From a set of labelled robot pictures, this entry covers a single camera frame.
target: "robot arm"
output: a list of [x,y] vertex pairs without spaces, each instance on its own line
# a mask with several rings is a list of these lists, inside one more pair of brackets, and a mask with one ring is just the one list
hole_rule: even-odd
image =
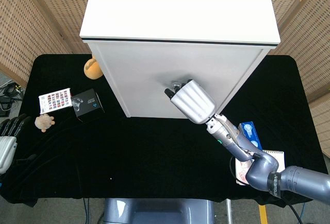
[[217,115],[214,100],[194,80],[175,84],[174,90],[165,93],[188,119],[206,124],[207,131],[239,161],[254,159],[245,176],[253,188],[278,198],[281,191],[292,191],[330,204],[329,175],[296,166],[277,173],[277,160],[255,147],[224,115]]

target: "yellow tape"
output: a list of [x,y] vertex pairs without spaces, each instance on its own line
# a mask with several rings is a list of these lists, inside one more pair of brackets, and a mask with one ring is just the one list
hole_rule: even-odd
[[265,205],[259,205],[259,213],[260,213],[261,224],[268,224]]

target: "blue box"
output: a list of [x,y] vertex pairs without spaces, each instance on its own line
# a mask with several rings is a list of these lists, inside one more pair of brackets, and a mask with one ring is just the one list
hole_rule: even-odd
[[262,150],[260,140],[257,135],[256,128],[254,127],[253,122],[244,122],[240,123],[238,126],[240,132],[244,134],[244,136],[249,139],[249,141],[256,146],[258,149]]

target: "black table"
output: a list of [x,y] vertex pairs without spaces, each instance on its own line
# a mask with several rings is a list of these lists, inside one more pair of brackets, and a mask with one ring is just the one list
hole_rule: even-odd
[[[71,88],[94,88],[104,117],[81,123],[73,108],[52,113],[46,133],[31,126],[18,141],[15,159],[37,158],[5,174],[1,195],[9,202],[62,198],[201,198],[284,202],[235,183],[230,154],[206,131],[186,119],[126,118],[104,77],[90,80],[91,55],[42,55],[33,65],[20,113],[35,119],[38,96]],[[295,61],[267,56],[223,110],[235,125],[253,121],[264,149],[285,152],[286,166],[327,173]],[[291,204],[309,199],[285,192]]]

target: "black box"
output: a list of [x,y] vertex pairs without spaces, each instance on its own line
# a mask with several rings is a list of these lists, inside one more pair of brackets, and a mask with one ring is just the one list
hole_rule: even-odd
[[89,89],[71,97],[72,106],[80,121],[86,122],[104,114],[100,99],[94,89]]

